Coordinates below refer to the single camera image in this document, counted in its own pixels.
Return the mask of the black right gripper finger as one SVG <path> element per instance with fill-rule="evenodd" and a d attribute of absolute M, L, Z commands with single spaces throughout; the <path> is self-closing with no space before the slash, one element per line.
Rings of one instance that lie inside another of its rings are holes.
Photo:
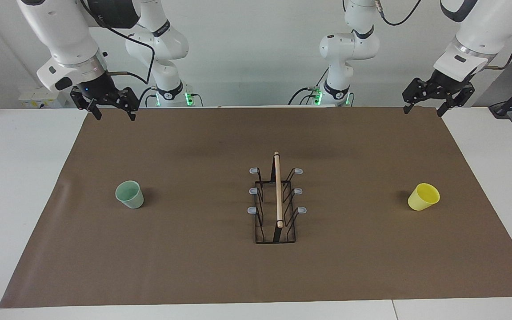
<path fill-rule="evenodd" d="M 124 88 L 116 92 L 116 103 L 114 107 L 125 111 L 130 121 L 136 120 L 136 112 L 140 107 L 140 100 L 131 88 Z"/>
<path fill-rule="evenodd" d="M 101 120 L 102 113 L 97 107 L 97 101 L 91 99 L 87 101 L 79 88 L 72 88 L 70 91 L 70 97 L 79 110 L 87 111 L 91 113 L 96 120 Z"/>

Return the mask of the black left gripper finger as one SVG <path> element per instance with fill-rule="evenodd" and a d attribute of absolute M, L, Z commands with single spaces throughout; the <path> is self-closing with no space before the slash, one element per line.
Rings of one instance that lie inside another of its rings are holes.
<path fill-rule="evenodd" d="M 471 98 L 473 93 L 475 92 L 475 87 L 472 84 L 465 85 L 461 91 L 459 91 L 455 97 L 451 95 L 449 92 L 447 93 L 447 97 L 443 104 L 436 110 L 436 114 L 439 117 L 442 117 L 449 109 L 462 107 L 466 104 L 466 102 Z"/>
<path fill-rule="evenodd" d="M 428 95 L 432 95 L 436 89 L 436 82 L 430 80 L 423 81 L 420 78 L 414 78 L 406 89 L 402 92 L 402 98 L 405 106 L 403 107 L 404 114 L 410 113 L 411 109 L 416 103 L 428 100 Z"/>

